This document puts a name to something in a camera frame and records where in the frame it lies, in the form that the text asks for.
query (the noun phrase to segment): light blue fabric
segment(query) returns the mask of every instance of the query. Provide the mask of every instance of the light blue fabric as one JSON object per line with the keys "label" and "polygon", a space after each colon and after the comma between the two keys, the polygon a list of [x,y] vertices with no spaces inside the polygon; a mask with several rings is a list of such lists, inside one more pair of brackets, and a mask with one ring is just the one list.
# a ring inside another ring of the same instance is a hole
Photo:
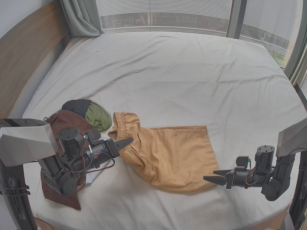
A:
{"label": "light blue fabric", "polygon": [[96,0],[60,1],[73,37],[100,36],[104,33]]}

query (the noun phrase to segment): folded garment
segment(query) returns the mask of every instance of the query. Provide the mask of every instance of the folded garment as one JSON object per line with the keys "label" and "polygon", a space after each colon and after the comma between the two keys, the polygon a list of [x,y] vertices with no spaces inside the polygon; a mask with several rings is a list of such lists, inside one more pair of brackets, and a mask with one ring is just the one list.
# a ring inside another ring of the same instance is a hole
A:
{"label": "folded garment", "polygon": [[134,139],[120,157],[148,183],[173,192],[214,185],[203,180],[219,170],[206,126],[143,128],[136,114],[123,112],[114,113],[113,122],[108,136]]}
{"label": "folded garment", "polygon": [[107,130],[112,125],[111,115],[102,106],[91,100],[70,100],[63,104],[62,110],[79,114],[100,132]]}
{"label": "folded garment", "polygon": [[[61,129],[67,127],[77,127],[81,134],[85,134],[87,131],[93,129],[93,127],[90,126],[90,124],[83,117],[68,110],[61,110],[59,111],[59,113],[53,114],[50,118],[46,120],[46,122],[49,123],[51,126],[52,133],[58,145],[58,155],[60,157],[63,155],[63,150],[59,142],[59,138],[57,137],[57,133]],[[84,148],[89,149],[88,144],[86,142],[84,144]],[[81,210],[80,204],[75,194],[70,197],[65,197],[59,194],[57,191],[53,190],[46,184],[44,173],[42,171],[40,172],[40,178],[45,198],[56,203],[69,206],[71,208]],[[77,181],[78,185],[81,185],[83,180],[84,176],[80,177]]]}

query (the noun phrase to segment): wooden bed frame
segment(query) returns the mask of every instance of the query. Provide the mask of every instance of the wooden bed frame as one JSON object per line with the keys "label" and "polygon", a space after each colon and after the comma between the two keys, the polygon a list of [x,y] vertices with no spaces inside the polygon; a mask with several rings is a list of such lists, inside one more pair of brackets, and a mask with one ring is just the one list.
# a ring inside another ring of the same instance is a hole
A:
{"label": "wooden bed frame", "polygon": [[[25,85],[49,52],[60,41],[64,47],[67,45],[68,32],[60,1],[54,0],[19,22],[0,39],[0,118],[9,117]],[[277,229],[284,215],[285,211],[249,230]],[[51,229],[45,225],[42,229]]]}

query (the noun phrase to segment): green garment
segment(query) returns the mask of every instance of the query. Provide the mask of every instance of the green garment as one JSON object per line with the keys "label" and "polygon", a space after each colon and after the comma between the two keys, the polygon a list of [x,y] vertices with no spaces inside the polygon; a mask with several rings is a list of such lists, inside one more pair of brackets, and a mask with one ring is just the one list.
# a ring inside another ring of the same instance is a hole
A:
{"label": "green garment", "polygon": [[86,121],[100,132],[112,126],[111,115],[100,105],[91,102],[85,114]]}

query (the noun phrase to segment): bed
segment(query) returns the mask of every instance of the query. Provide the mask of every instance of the bed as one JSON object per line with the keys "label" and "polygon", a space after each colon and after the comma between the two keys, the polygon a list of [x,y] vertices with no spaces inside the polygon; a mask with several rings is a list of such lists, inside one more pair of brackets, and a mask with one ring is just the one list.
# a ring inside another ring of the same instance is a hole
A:
{"label": "bed", "polygon": [[[23,117],[43,119],[70,99],[109,113],[134,112],[143,127],[207,125],[220,169],[307,117],[291,83],[260,45],[218,36],[113,33],[75,38],[37,89]],[[282,212],[295,189],[269,202],[259,188],[160,190],[120,158],[78,192],[81,211],[44,198],[38,164],[25,165],[34,216],[62,229],[247,229]]]}

